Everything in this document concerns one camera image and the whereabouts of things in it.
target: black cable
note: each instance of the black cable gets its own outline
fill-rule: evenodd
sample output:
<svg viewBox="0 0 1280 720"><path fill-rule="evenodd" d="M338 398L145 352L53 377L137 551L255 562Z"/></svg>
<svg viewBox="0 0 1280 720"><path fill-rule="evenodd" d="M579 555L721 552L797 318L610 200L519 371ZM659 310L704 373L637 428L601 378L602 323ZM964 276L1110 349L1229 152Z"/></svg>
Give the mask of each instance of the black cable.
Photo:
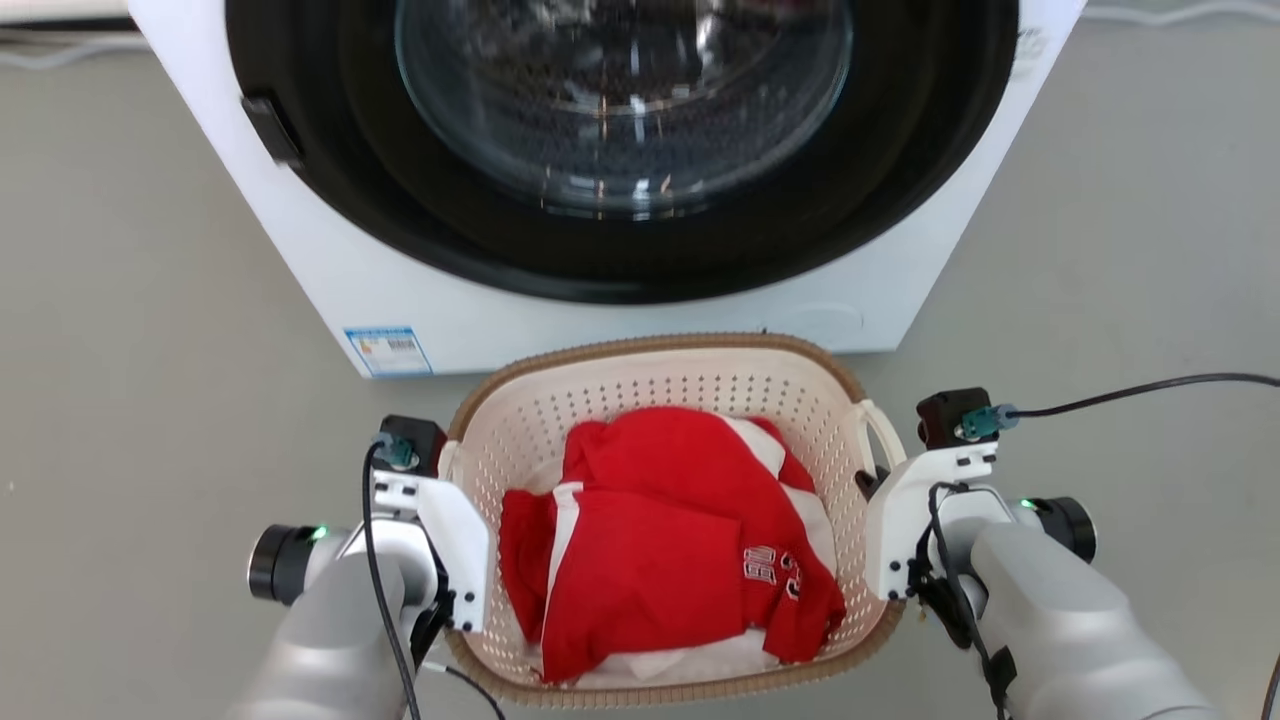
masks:
<svg viewBox="0 0 1280 720"><path fill-rule="evenodd" d="M361 471L361 489L364 492L364 520L365 520L365 556L369 559L369 575L374 580L374 597L378 598L378 611L383 615L383 628L387 629L387 639L392 643L392 653L396 655L396 666L401 673L401 684L404 685L404 698L408 701L408 715L413 720L422 720L417 710L417 693L413 692L413 670L404 660L404 650L401 647L399 630L392 620L392 611L387 606L387 593L383 591L383 574L378 570L378 555L374 552L374 493L370 487L369 475L374 466L374 454L383 446L381 441L369 446L365 454L365 468Z"/></svg>
<svg viewBox="0 0 1280 720"><path fill-rule="evenodd" d="M969 630L969 638L973 641L973 648L978 652L978 660L982 661L982 676L987 680L987 685L992 688L991 701L996 703L996 717L1005 720L1005 698L996 697L996 689L992 685L991 655L987 653L987 644L982 642L982 635L978 634L978 619L974 615L973 605L969 603L969 596L960 587L960 577L955 573L955 568L951 566L951 553L947 551L947 541L942 537L942 520L938 518L940 489L969 492L969 486L933 483L933 487L929 488L929 530L933 532L933 537L937 539L938 560L942 562L942 573L946 577L947 587L951 588L951 594L956 598L960 619L964 620L965 629Z"/></svg>
<svg viewBox="0 0 1280 720"><path fill-rule="evenodd" d="M481 688L480 683L468 678L465 673L462 673L462 670L458 670L456 667L449 667L448 665L442 665L442 667L444 667L444 671L448 673L449 675L453 675L454 678L471 685L471 689L480 693L486 701L489 701L489 707L493 708L493 714L498 716L498 720L507 720L507 716L503 715L502 708L498 707L498 701L494 700L492 694L489 694L489 691Z"/></svg>
<svg viewBox="0 0 1280 720"><path fill-rule="evenodd" d="M1262 720L1275 720L1271 710L1276 703L1276 691L1280 689L1280 657L1276 657L1276 667L1271 671L1271 683L1267 684L1267 697L1262 701Z"/></svg>
<svg viewBox="0 0 1280 720"><path fill-rule="evenodd" d="M1087 397L1084 400L1078 400L1075 402L1068 402L1066 405L1059 405L1057 407L1046 407L1043 410L1012 410L1009 413L1009 416L1048 418L1051 415L1061 415L1062 413L1071 413L1073 410L1082 410L1084 407L1092 407L1094 405L1101 405L1103 402L1111 402L1112 400L1123 400L1125 397L1133 397L1135 395L1155 392L1157 389L1167 389L1171 387L1192 386L1199 383L1257 383L1263 386L1280 387L1280 378L1257 375L1253 373L1204 373L1201 375L1184 375L1181 378L1170 378L1167 380L1158 380L1125 389L1117 389L1115 392L1108 392L1106 395Z"/></svg>

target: white washing machine body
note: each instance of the white washing machine body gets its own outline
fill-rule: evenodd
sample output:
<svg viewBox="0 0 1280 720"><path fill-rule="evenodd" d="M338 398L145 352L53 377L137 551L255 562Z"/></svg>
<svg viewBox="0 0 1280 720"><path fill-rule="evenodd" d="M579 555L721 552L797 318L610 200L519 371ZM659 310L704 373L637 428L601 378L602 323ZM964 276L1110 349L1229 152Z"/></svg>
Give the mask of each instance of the white washing machine body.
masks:
<svg viewBox="0 0 1280 720"><path fill-rule="evenodd" d="M974 150L878 238L818 269L669 305L561 302L408 258L276 164L241 105L223 0L132 0L131 13L307 297L365 377L485 372L626 337L777 332L833 352L897 347L991 184L1084 0L1021 0L1014 72Z"/></svg>

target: washing machine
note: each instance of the washing machine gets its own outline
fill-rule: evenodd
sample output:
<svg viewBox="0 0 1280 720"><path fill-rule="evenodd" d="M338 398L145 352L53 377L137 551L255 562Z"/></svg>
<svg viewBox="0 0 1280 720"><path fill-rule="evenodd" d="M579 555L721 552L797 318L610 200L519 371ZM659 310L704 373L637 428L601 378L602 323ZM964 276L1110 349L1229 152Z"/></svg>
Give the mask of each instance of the washing machine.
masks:
<svg viewBox="0 0 1280 720"><path fill-rule="evenodd" d="M365 377L897 347L1083 0L132 0Z"/></svg>

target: cable connector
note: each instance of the cable connector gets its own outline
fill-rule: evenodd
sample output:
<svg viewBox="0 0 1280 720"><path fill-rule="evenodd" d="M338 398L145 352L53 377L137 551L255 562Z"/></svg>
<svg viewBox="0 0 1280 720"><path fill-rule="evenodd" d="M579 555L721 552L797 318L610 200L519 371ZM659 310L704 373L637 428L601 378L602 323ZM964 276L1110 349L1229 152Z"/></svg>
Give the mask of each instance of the cable connector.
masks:
<svg viewBox="0 0 1280 720"><path fill-rule="evenodd" d="M1018 409L1012 405L997 405L995 407L979 407L965 413L956 425L955 433L960 439L977 442L984 437L991 437L1000 430L1018 427Z"/></svg>
<svg viewBox="0 0 1280 720"><path fill-rule="evenodd" d="M417 456L413 455L413 443L402 437L378 433L374 436L374 443L381 443L381 447L374 451L374 457L387 462L394 470L411 470L419 462Z"/></svg>

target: white fabric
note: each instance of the white fabric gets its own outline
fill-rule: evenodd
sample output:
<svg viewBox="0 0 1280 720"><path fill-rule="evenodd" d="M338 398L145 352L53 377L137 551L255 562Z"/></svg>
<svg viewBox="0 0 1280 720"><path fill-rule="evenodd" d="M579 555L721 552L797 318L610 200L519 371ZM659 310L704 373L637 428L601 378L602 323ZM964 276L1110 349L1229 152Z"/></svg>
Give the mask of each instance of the white fabric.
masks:
<svg viewBox="0 0 1280 720"><path fill-rule="evenodd" d="M787 456L782 443L750 420L727 415L717 416L742 438L751 455L769 470L771 475L777 478ZM577 524L580 510L573 496L581 489L582 483L564 483L556 486L553 491L556 495L556 539L552 543L552 565L547 583L548 607L554 598L556 573L564 559L564 551L568 548L570 538L572 538L573 528ZM788 486L782 486L782 489L795 507L796 515L804 523L805 534L809 537L809 544L818 561L835 575L836 537L822 500L813 493ZM764 630L753 628L736 638L699 647L614 653L598 667L579 678L575 687L609 689L696 683L764 673L778 665L777 657L764 652Z"/></svg>

